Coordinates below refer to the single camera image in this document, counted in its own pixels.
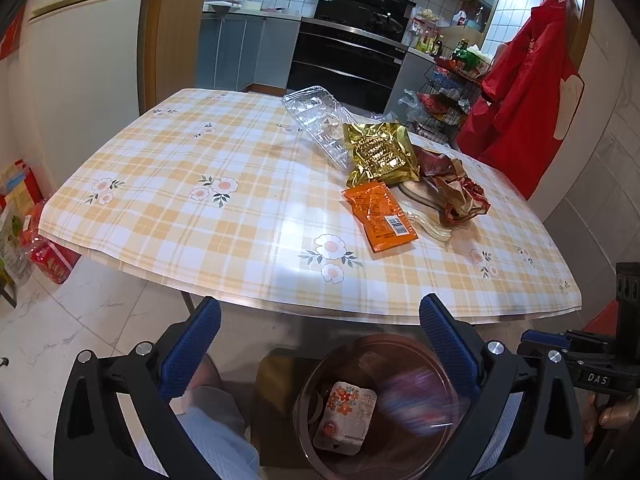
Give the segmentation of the right hand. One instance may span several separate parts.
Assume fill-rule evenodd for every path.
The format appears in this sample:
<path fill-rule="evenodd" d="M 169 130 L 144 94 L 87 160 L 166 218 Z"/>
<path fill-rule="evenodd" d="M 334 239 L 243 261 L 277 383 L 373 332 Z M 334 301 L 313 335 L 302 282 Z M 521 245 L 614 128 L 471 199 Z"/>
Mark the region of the right hand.
<path fill-rule="evenodd" d="M 629 426 L 639 413 L 639 391 L 600 412 L 597 410 L 596 400 L 597 393 L 588 393 L 587 401 L 582 408 L 582 440 L 585 444 L 591 441 L 597 427 L 622 429 Z"/>

